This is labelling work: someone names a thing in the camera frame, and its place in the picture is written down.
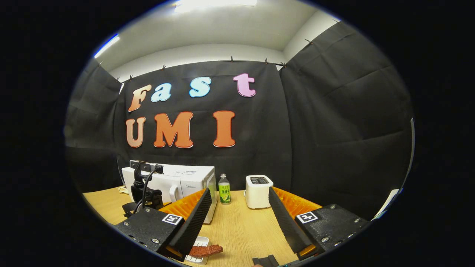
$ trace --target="green bottle label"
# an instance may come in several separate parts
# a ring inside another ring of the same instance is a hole
[[[219,199],[221,203],[230,203],[231,202],[231,191],[229,184],[220,185],[218,184],[219,188]]]

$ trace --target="microwave door handle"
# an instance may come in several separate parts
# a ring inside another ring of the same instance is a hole
[[[170,194],[170,199],[171,199],[172,202],[177,201],[177,196],[176,196],[177,191],[178,191],[178,186],[176,184],[174,184],[170,187],[169,194]]]

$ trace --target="white microwave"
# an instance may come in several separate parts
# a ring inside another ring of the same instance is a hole
[[[204,223],[211,223],[217,203],[214,167],[159,164],[163,166],[163,174],[154,173],[147,187],[162,191],[163,203],[175,202],[208,187],[212,202]],[[131,167],[122,168],[124,183],[129,192],[135,181],[133,172]],[[142,171],[142,175],[148,174],[149,172]]]

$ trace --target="white ceiling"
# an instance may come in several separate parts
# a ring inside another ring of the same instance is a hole
[[[239,44],[283,51],[316,12],[296,0],[257,0],[255,6],[223,6],[175,13],[173,2],[118,32],[120,40],[97,61],[107,71],[148,54],[197,44]]]

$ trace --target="plastic bottle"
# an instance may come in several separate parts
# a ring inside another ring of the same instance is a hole
[[[227,205],[231,203],[231,188],[229,181],[226,179],[226,174],[221,174],[221,179],[218,182],[219,200],[221,204]]]

